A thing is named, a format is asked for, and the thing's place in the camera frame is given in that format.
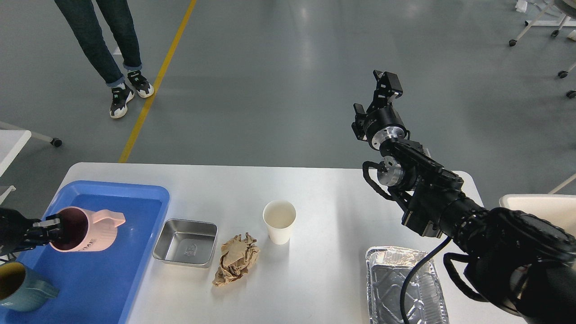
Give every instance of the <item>white paper cup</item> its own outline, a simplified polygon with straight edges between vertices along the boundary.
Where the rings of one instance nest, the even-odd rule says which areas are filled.
[[[290,240],[296,208],[285,200],[274,200],[264,207],[262,218],[268,228],[268,235],[274,244],[284,244]]]

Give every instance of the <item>caster wheel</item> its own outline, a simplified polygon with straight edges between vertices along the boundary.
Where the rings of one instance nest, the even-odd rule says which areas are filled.
[[[60,146],[62,146],[62,141],[59,138],[53,138],[50,144],[52,144],[54,147],[59,148]]]

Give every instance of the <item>foil pan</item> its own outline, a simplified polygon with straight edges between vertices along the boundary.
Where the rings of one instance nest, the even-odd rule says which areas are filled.
[[[408,272],[426,252],[398,246],[374,246],[366,251],[370,324],[402,324],[400,289]],[[448,324],[448,312],[434,261],[414,275],[406,290],[410,323]]]

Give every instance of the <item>jeans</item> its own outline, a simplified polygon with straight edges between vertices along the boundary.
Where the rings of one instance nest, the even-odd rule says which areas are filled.
[[[106,85],[115,87],[123,83],[124,75],[104,43],[92,0],[54,1],[72,28],[82,51]],[[126,0],[96,0],[96,3],[122,52],[124,68],[140,70],[140,48],[128,3]]]

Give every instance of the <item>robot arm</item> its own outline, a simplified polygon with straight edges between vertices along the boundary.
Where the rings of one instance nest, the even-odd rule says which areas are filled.
[[[573,323],[576,318],[576,239],[559,227],[522,211],[488,211],[461,191],[464,181],[410,140],[394,99],[403,94],[398,76],[374,71],[376,90],[367,111],[354,104],[352,129],[380,151],[383,161],[365,162],[364,178],[385,199],[402,208],[402,224],[420,234],[446,234],[467,255],[448,253],[446,268],[470,298],[491,302],[528,323]],[[378,181],[369,168],[377,170]],[[467,263],[467,287],[452,261]]]
[[[63,239],[60,215],[45,221],[27,219],[13,209],[0,208],[0,256],[31,250]]]

